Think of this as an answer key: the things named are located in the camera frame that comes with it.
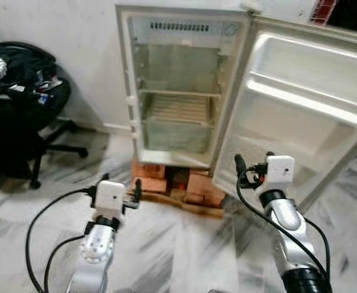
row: black office chair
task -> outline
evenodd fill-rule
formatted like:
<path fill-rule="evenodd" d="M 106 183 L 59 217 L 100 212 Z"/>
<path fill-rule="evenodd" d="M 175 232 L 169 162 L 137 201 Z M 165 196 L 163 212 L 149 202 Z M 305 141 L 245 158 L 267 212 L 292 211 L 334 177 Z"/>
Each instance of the black office chair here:
<path fill-rule="evenodd" d="M 52 55 L 32 45 L 20 42 L 0 43 L 0 56 L 6 62 L 14 62 L 16 58 L 19 58 L 18 52 L 26 53 L 32 61 L 44 60 L 46 62 L 44 64 L 48 64 L 49 67 L 47 68 L 48 73 L 50 64 L 54 64 L 56 61 Z M 17 65 L 17 62 L 15 62 L 12 77 L 17 79 L 17 74 L 22 73 L 25 79 L 25 76 L 29 78 L 30 75 L 31 82 L 26 82 L 26 87 L 30 89 L 33 78 L 35 78 L 34 73 L 30 72 L 29 74 L 25 72 L 22 66 L 17 68 Z M 77 126 L 71 120 L 66 121 L 58 130 L 46 138 L 42 138 L 38 134 L 39 130 L 47 127 L 57 118 L 70 97 L 70 84 L 65 79 L 59 80 L 62 82 L 60 85 L 44 92 L 50 97 L 44 104 L 39 102 L 39 95 L 30 90 L 20 93 L 6 89 L 2 93 L 5 93 L 11 99 L 0 98 L 0 161 L 2 161 L 0 165 L 6 168 L 9 176 L 31 179 L 30 186 L 33 189 L 38 189 L 41 186 L 38 175 L 41 157 L 47 150 L 75 152 L 80 157 L 88 155 L 86 148 L 52 144 L 64 132 L 74 132 L 77 129 Z M 6 82 L 19 84 L 17 81 L 7 80 L 5 76 L 3 83 Z M 27 164 L 29 159 L 34 159 L 33 170 Z"/>

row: crisper drawer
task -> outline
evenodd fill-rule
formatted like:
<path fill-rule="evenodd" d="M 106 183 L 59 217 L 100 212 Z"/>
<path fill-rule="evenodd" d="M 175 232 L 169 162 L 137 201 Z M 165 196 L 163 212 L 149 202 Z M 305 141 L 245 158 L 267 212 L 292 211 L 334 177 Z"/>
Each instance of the crisper drawer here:
<path fill-rule="evenodd" d="M 146 118 L 149 150 L 204 153 L 211 131 L 209 98 L 153 96 Z"/>

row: marble floor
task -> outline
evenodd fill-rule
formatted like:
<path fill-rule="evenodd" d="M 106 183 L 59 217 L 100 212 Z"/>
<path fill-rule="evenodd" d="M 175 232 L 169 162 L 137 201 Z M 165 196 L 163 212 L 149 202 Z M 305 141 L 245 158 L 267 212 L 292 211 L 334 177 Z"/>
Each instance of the marble floor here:
<path fill-rule="evenodd" d="M 63 142 L 84 145 L 89 157 L 48 153 L 39 190 L 9 179 L 0 189 L 0 292 L 35 292 L 24 261 L 26 230 L 33 216 L 60 194 L 95 183 L 102 174 L 129 184 L 132 142 L 128 137 L 79 131 Z M 92 210 L 90 198 L 73 195 L 57 203 L 35 225 L 31 259 L 38 280 L 51 250 L 82 234 Z M 284 292 L 270 254 L 270 242 L 236 202 L 226 200 L 224 219 L 200 217 L 171 206 L 141 202 L 129 210 L 117 237 L 107 292 L 115 293 L 277 293 Z M 334 292 L 357 292 L 357 161 L 330 185 L 306 216 L 330 241 Z M 321 260 L 321 239 L 311 231 Z M 50 291 L 65 292 L 79 243 L 54 259 Z"/>

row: white refrigerator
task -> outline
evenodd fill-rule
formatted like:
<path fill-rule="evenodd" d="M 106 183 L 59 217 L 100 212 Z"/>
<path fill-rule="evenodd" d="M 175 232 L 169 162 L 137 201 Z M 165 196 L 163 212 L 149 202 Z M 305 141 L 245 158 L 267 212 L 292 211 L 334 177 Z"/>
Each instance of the white refrigerator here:
<path fill-rule="evenodd" d="M 117 6 L 139 162 L 210 168 L 295 158 L 301 209 L 357 154 L 357 34 L 247 12 Z"/>

